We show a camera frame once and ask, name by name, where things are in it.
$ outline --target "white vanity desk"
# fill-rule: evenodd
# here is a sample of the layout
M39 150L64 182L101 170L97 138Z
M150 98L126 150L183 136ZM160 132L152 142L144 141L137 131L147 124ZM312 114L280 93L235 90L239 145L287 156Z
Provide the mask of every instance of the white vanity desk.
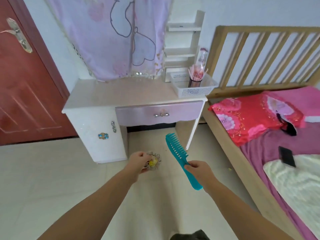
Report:
M206 96L178 98L170 83L161 79L78 80L62 113L93 161L108 163L127 159L126 126L177 122L178 138L187 150L206 101ZM101 133L108 139L99 138Z

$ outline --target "hand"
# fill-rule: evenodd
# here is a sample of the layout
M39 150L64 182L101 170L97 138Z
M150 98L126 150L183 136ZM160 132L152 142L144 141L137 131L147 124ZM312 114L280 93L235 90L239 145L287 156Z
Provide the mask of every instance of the hand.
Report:
M152 159L151 155L148 155L145 152L135 152L132 153L128 164L124 167L124 171L132 173L135 181L138 180L138 176L140 173L144 173L148 171L147 168L144 168L146 163Z
M210 166L205 161L189 161L188 163L190 165L184 165L185 170L198 180L205 191L207 191L210 183L217 181Z

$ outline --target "red pillow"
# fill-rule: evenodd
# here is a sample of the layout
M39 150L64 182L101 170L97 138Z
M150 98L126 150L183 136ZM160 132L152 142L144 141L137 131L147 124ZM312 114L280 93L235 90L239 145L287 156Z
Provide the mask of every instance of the red pillow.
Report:
M304 115L281 97L262 93L252 96L227 98L211 105L212 110L231 140L239 147L262 135L268 128L280 129L283 124L277 113L295 127L304 126Z

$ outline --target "door frame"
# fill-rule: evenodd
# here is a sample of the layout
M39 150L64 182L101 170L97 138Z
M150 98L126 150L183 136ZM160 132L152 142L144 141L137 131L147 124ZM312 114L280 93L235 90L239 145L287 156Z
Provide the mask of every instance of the door frame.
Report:
M54 60L51 57L49 50L47 49L45 42L42 39L40 32L38 31L38 28L36 27L36 24L30 15L26 4L23 0L8 0L8 2L18 17L17 22L21 23L26 32L25 35L30 39L31 45L38 53L60 95L66 102L70 96L70 93L58 71L58 68L56 67L56 64L54 63Z

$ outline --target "red door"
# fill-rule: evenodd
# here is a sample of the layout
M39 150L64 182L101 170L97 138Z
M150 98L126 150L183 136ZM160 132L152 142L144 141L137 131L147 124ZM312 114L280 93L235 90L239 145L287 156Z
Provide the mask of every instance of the red door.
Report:
M0 145L75 136L62 114L65 100L7 0L0 0L0 32L14 19L32 52L15 35L0 33Z

